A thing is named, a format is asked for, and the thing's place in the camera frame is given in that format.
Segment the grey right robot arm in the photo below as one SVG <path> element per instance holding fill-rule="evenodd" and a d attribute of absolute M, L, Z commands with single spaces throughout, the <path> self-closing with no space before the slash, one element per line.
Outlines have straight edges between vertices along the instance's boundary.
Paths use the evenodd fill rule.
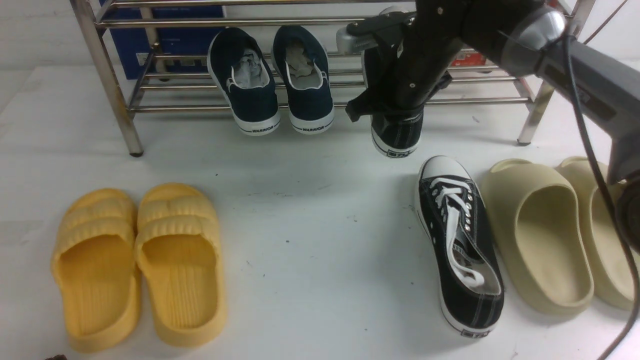
<path fill-rule="evenodd" d="M 615 205 L 615 225 L 639 250 L 639 73 L 581 43 L 565 16 L 543 0 L 418 0 L 412 23 L 398 22 L 401 43 L 377 34 L 381 15 L 350 23 L 348 32 L 372 35 L 386 50 L 381 77 L 346 105 L 362 116 L 404 121 L 420 112 L 464 45 L 518 78 L 534 75 L 571 102 L 576 118 L 592 120 L 611 138 L 606 180 L 626 182 Z"/>

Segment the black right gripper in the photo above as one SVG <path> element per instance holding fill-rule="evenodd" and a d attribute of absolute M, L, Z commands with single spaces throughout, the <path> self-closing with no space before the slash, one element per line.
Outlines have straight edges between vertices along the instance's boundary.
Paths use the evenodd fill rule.
<path fill-rule="evenodd" d="M 467 22 L 476 0 L 418 0 L 413 21 L 407 13 L 391 13 L 382 24 L 365 30 L 364 20 L 349 27 L 352 34 L 373 34 L 382 51 L 382 73 L 345 108 L 352 122 L 382 115 L 406 121 L 425 109 L 437 82 L 462 49 Z"/>

